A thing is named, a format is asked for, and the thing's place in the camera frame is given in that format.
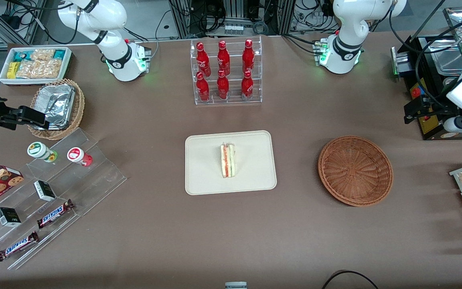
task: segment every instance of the brown wicker basket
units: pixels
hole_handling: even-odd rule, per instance
[[[74,86],[74,88],[76,89],[74,103],[72,104],[70,124],[65,130],[35,130],[31,126],[28,126],[31,133],[36,137],[45,138],[49,140],[63,139],[64,137],[70,135],[73,131],[75,131],[76,128],[78,128],[79,124],[81,123],[81,119],[83,118],[83,110],[85,108],[85,97],[83,95],[83,91],[81,91],[81,89],[79,89],[79,86],[70,79],[62,79],[59,81],[55,81],[55,82],[46,84],[46,86],[60,85],[60,84],[69,84],[71,86]],[[37,91],[37,93],[35,94],[35,97],[33,97],[33,100],[31,101],[32,108],[35,106],[35,101],[37,100],[38,94],[39,92]]]
[[[392,166],[383,150],[357,136],[326,144],[318,158],[318,173],[332,196],[355,207],[379,203],[393,184]]]

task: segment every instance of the red bottle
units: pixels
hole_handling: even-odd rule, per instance
[[[199,70],[204,73],[206,77],[211,75],[211,69],[209,68],[209,57],[206,51],[204,51],[204,44],[198,42],[197,47],[197,65]]]
[[[197,91],[202,102],[209,102],[209,86],[202,72],[197,72]]]
[[[254,82],[251,79],[251,71],[246,71],[242,79],[242,99],[245,101],[251,100],[253,97]]]
[[[217,87],[219,88],[220,99],[226,100],[229,95],[229,80],[227,80],[226,73],[223,69],[219,70]]]
[[[251,39],[247,39],[245,41],[245,49],[242,54],[242,69],[243,73],[247,70],[253,71],[254,68],[254,51],[253,51],[253,41]]]
[[[219,54],[217,55],[219,61],[219,69],[224,70],[226,75],[231,73],[231,61],[229,60],[229,51],[226,48],[226,42],[224,40],[219,41]]]

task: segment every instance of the brown tablecloth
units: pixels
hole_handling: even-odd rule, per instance
[[[391,33],[372,33],[346,75],[315,67],[281,37],[263,37],[263,103],[196,107],[189,41],[161,42],[145,77],[117,81],[97,46],[72,46],[70,78],[86,97],[81,127],[129,179],[17,271],[0,266],[0,288],[319,288],[351,269],[381,288],[462,287],[462,199],[448,172],[462,141],[422,141],[405,125],[409,96],[392,77]],[[9,106],[36,87],[1,85]],[[277,187],[190,196],[190,135],[268,130]],[[395,180],[373,207],[336,201],[316,174],[322,147],[342,135],[377,143]],[[0,164],[31,161],[26,127],[0,128]],[[328,288],[366,287],[340,276]]]

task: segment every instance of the clear acrylic shelf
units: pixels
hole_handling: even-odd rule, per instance
[[[40,242],[18,251],[6,260],[2,266],[7,269],[18,269],[45,245],[56,238],[69,225],[84,216],[115,188],[119,187],[126,177],[99,150],[97,143],[81,128],[51,147],[58,153],[53,163],[35,159],[20,169],[25,177],[21,185],[0,197],[0,207],[14,208],[21,220],[17,227],[4,227],[0,223],[0,250],[15,244],[37,231]],[[73,147],[82,148],[93,158],[93,163],[83,167],[66,158]],[[57,198],[54,201],[43,201],[35,192],[33,183],[38,179],[51,185]],[[69,210],[50,225],[39,229],[37,220],[46,216],[67,201],[72,200],[75,208]]]
[[[242,99],[242,53],[245,48],[245,40],[253,40],[254,50],[254,69],[251,78],[253,79],[253,97],[250,101]],[[218,97],[217,79],[219,66],[217,62],[217,54],[219,53],[219,41],[225,40],[227,51],[231,58],[231,74],[227,76],[229,80],[229,97],[227,100],[222,100]],[[202,102],[197,91],[197,78],[196,73],[199,71],[197,66],[197,50],[195,48],[198,42],[204,44],[204,50],[209,56],[209,67],[211,68],[210,77],[206,77],[209,84],[209,102]],[[192,68],[192,82],[194,84],[194,99],[197,105],[211,105],[211,104],[250,104],[262,102],[263,89],[262,89],[262,43],[261,37],[236,37],[236,38],[223,38],[223,39],[198,39],[192,40],[190,45],[190,63]]]

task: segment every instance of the yellow label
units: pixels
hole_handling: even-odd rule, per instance
[[[425,85],[425,80],[422,78],[421,79],[421,82],[422,82],[422,85],[426,87]],[[418,82],[411,88],[411,90],[415,89],[418,87]],[[434,110],[432,110],[432,107],[429,108],[429,112],[433,112]],[[419,117],[418,118],[418,122],[420,123],[420,127],[422,128],[422,132],[424,134],[430,132],[431,130],[435,129],[436,127],[438,127],[440,125],[440,122],[438,121],[438,117],[436,117],[435,115],[431,116],[431,118],[429,118],[428,120],[425,120],[423,117]]]
[[[8,65],[7,78],[15,79],[15,73],[19,69],[20,62],[10,62]]]

